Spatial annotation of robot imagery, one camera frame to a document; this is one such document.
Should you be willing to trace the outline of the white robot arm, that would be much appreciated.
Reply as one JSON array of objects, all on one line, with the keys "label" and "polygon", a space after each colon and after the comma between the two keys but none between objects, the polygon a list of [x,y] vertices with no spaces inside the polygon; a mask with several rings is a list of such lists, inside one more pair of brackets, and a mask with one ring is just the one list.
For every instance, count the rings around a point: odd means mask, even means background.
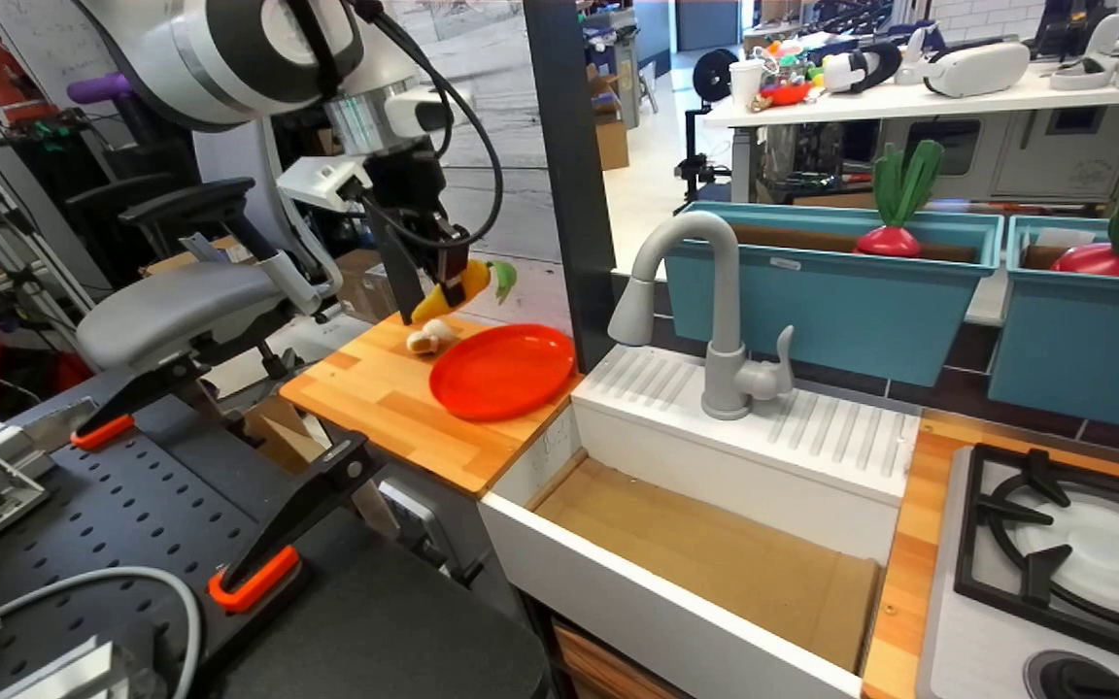
[{"label": "white robot arm", "polygon": [[[382,0],[75,0],[101,31],[131,91],[168,122],[224,132],[303,114],[340,92],[387,84],[392,60],[413,61],[436,92],[441,128],[466,115],[488,166],[500,166],[483,122]],[[387,242],[387,280],[409,322],[470,287],[470,245],[493,225],[461,228],[441,211],[438,146],[395,136],[361,161],[355,202]]]}]

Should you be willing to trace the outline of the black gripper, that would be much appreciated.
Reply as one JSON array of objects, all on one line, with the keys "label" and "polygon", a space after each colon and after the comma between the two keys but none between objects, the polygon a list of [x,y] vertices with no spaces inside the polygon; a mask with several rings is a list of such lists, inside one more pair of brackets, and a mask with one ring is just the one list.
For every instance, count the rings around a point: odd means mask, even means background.
[{"label": "black gripper", "polygon": [[387,273],[395,311],[399,317],[413,317],[422,303],[409,245],[438,247],[436,273],[441,300],[448,307],[461,307],[470,228],[448,212],[448,176],[438,166],[438,154],[449,144],[453,104],[438,91],[374,91],[366,107],[374,132],[374,146],[361,154],[361,172],[369,176],[366,205],[377,211],[366,212],[366,223]]}]

